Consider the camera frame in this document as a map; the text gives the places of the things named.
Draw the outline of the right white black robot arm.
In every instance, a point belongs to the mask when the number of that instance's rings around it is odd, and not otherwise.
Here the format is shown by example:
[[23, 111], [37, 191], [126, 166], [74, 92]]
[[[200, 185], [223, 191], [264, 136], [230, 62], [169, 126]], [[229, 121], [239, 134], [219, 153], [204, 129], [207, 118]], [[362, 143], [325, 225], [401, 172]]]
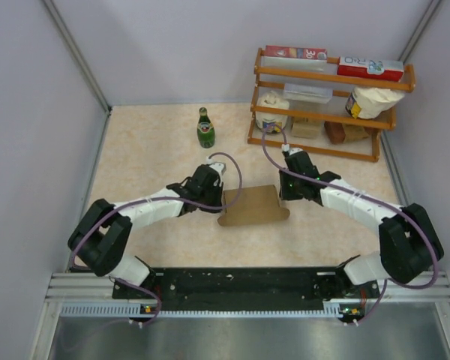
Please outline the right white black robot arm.
[[391, 279], [408, 284], [443, 258], [443, 246], [421, 205], [396, 205], [368, 196], [334, 172], [319, 172], [300, 148], [283, 145], [282, 153], [286, 163], [279, 171], [282, 200], [308, 200], [336, 210], [379, 240], [378, 251], [338, 266], [334, 285], [342, 296], [354, 296], [371, 281]]

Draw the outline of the brown cardboard box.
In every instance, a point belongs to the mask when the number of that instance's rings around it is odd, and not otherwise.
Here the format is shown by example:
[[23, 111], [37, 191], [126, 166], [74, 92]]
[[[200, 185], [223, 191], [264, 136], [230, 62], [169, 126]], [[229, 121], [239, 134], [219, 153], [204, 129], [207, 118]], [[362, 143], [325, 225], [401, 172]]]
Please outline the brown cardboard box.
[[217, 222], [222, 227], [270, 224], [285, 221], [290, 210], [281, 206], [273, 184], [243, 187], [237, 201], [224, 210]]

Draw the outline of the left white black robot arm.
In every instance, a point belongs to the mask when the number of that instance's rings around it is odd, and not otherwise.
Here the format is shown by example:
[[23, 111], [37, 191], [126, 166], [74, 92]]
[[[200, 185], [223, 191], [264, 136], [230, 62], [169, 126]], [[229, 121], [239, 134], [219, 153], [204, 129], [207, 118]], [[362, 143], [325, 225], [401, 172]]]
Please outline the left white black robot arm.
[[220, 212], [225, 171], [226, 165], [221, 162], [202, 164], [184, 181], [128, 204], [96, 200], [67, 245], [96, 276], [121, 278], [137, 296], [150, 296], [155, 288], [155, 272], [139, 257], [125, 254], [131, 232], [197, 209]]

